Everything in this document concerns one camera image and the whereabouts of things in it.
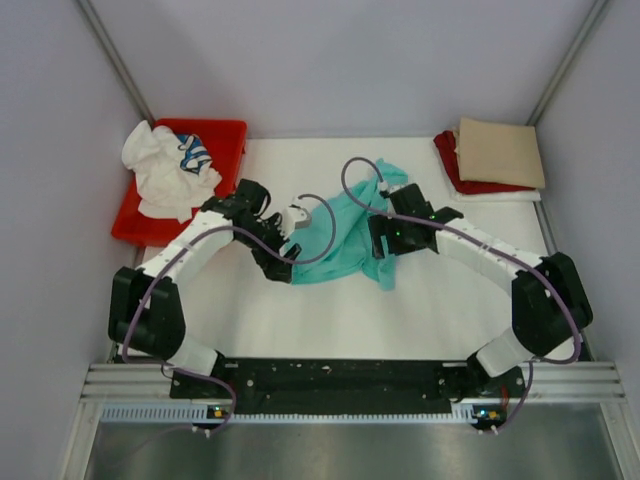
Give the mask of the teal t shirt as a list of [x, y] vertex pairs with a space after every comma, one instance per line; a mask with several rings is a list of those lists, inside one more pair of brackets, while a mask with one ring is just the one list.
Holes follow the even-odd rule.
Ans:
[[322, 205], [313, 209], [312, 223], [308, 228], [294, 232], [290, 241], [298, 243], [301, 260], [313, 258], [330, 240], [332, 248], [318, 261], [292, 267], [294, 285], [318, 284], [361, 273], [376, 282], [383, 291], [395, 288], [396, 257], [387, 254], [385, 259], [375, 259], [368, 227], [370, 212], [353, 202], [344, 192], [328, 200], [336, 218], [331, 226], [329, 211]]

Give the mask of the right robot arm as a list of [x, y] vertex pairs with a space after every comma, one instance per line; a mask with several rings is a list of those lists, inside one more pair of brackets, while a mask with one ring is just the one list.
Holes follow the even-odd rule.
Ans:
[[502, 385], [504, 374], [525, 361], [546, 361], [564, 344], [572, 347], [569, 362], [579, 358], [581, 331], [592, 322], [593, 313], [568, 255], [520, 250], [482, 231], [453, 208], [433, 209], [416, 184], [379, 187], [390, 204], [368, 219], [376, 258], [428, 249], [490, 280], [511, 300], [506, 330], [467, 358], [463, 391], [490, 395]]

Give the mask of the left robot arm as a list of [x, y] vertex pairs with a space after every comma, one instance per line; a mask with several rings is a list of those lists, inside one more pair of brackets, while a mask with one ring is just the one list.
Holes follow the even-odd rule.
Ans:
[[174, 367], [191, 371], [192, 384], [205, 396], [226, 387], [227, 374], [216, 366], [218, 352], [196, 339], [188, 326], [180, 293], [222, 248], [238, 241], [249, 248], [267, 279], [289, 283], [291, 260], [301, 247], [289, 245], [295, 230], [310, 225], [311, 215], [291, 204], [263, 216], [268, 190], [242, 180], [234, 193], [206, 200], [181, 234], [155, 257], [113, 278], [108, 336], [111, 340]]

